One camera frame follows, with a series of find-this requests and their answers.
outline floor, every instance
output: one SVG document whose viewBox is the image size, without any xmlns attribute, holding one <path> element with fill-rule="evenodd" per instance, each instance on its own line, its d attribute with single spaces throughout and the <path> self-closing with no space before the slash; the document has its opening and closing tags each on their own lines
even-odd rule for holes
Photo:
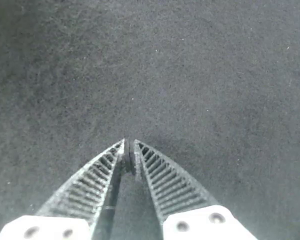
<svg viewBox="0 0 300 240">
<path fill-rule="evenodd" d="M 300 240 L 300 0 L 0 0 L 0 229 L 124 137 Z M 140 239 L 125 178 L 113 239 Z"/>
</svg>

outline screw hole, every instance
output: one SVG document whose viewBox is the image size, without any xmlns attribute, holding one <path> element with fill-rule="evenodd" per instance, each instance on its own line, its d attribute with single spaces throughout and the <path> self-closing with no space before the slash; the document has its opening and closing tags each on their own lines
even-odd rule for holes
<svg viewBox="0 0 300 240">
<path fill-rule="evenodd" d="M 212 213 L 209 217 L 210 222 L 214 224 L 223 224 L 226 219 L 224 216 L 222 216 L 220 213 Z"/>
<path fill-rule="evenodd" d="M 69 237 L 71 237 L 71 235 L 74 233 L 74 231 L 72 230 L 72 229 L 67 229 L 67 230 L 65 230 L 64 232 L 63 232 L 63 237 L 65 238 L 65 239 L 67 239 L 67 238 L 69 238 Z"/>
<path fill-rule="evenodd" d="M 189 230 L 189 225 L 185 221 L 180 221 L 176 225 L 176 229 L 178 229 L 179 232 L 187 232 Z"/>
<path fill-rule="evenodd" d="M 38 227 L 38 226 L 30 227 L 27 231 L 25 231 L 25 233 L 24 233 L 24 238 L 25 238 L 25 239 L 30 239 L 30 238 L 32 238 L 38 231 L 39 231 L 39 227 Z"/>
</svg>

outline dark gray felt surface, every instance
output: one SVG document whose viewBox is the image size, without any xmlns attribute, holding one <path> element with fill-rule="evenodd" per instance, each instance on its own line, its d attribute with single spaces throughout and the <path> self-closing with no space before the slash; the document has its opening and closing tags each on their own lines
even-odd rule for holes
<svg viewBox="0 0 300 240">
<path fill-rule="evenodd" d="M 0 0 L 0 229 L 123 137 L 300 240 L 300 0 Z M 133 183 L 113 239 L 155 239 Z"/>
</svg>

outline white mounting plate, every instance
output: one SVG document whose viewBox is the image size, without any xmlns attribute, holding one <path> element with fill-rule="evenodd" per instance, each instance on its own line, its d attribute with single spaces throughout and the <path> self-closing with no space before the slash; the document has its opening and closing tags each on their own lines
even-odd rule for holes
<svg viewBox="0 0 300 240">
<path fill-rule="evenodd" d="M 213 205 L 170 215 L 164 240 L 257 240 L 224 206 Z"/>
<path fill-rule="evenodd" d="M 22 216 L 6 224 L 0 240 L 89 240 L 86 220 L 68 217 Z"/>
</svg>

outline gray carpet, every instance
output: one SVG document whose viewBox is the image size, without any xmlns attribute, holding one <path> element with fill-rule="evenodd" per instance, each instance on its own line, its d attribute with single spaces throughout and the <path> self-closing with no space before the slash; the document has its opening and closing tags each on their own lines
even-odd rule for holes
<svg viewBox="0 0 300 240">
<path fill-rule="evenodd" d="M 300 240 L 300 1 L 0 0 L 0 229 L 123 137 Z M 113 238 L 153 239 L 132 183 Z"/>
</svg>

